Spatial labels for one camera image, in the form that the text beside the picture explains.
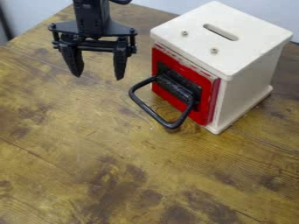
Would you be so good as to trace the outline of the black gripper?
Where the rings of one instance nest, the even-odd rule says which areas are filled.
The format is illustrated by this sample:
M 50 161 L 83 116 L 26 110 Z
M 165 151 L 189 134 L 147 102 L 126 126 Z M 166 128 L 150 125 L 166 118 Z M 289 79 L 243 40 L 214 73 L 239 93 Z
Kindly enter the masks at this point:
M 110 3 L 127 5 L 133 0 L 73 0 L 75 20 L 51 24 L 54 48 L 71 73 L 81 77 L 85 70 L 82 51 L 114 53 L 115 76 L 121 81 L 127 70 L 127 55 L 137 53 L 138 31 L 115 22 Z

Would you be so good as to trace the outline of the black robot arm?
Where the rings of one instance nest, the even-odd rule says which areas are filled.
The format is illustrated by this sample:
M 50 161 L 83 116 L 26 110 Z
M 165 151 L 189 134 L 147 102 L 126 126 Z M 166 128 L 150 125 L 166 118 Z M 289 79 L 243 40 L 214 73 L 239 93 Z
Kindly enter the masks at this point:
M 73 0 L 75 20 L 53 23 L 53 45 L 59 50 L 71 73 L 85 70 L 83 51 L 114 53 L 115 77 L 125 78 L 127 58 L 137 53 L 135 28 L 115 22 L 110 3 L 127 5 L 133 0 Z

